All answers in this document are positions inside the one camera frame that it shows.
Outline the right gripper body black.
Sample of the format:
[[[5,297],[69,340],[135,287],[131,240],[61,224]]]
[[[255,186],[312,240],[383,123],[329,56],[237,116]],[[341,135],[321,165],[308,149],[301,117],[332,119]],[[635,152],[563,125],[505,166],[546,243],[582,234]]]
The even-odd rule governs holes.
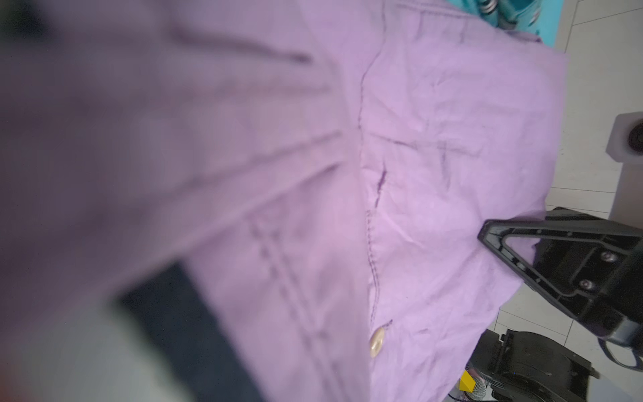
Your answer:
[[[589,360],[551,338],[507,330],[482,334],[470,360],[497,401],[586,401],[599,373]]]

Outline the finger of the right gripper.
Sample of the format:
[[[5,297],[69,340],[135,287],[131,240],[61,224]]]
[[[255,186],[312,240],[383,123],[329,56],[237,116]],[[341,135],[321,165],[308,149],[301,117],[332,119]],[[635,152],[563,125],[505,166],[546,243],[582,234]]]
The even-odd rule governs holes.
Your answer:
[[[489,219],[479,241],[596,338],[642,345],[642,231],[557,207],[543,219]]]

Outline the teal pants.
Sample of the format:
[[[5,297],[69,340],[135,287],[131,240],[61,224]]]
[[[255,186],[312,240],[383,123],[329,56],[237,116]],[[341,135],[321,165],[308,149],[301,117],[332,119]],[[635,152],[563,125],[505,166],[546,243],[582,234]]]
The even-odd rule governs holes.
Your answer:
[[[554,48],[563,0],[448,0],[494,28],[536,35]]]

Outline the purple pants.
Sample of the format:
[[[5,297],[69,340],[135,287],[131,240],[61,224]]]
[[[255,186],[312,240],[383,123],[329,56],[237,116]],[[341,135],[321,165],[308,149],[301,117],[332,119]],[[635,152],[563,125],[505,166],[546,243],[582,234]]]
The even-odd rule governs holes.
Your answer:
[[[567,58],[446,1],[4,1],[4,401],[441,401]]]

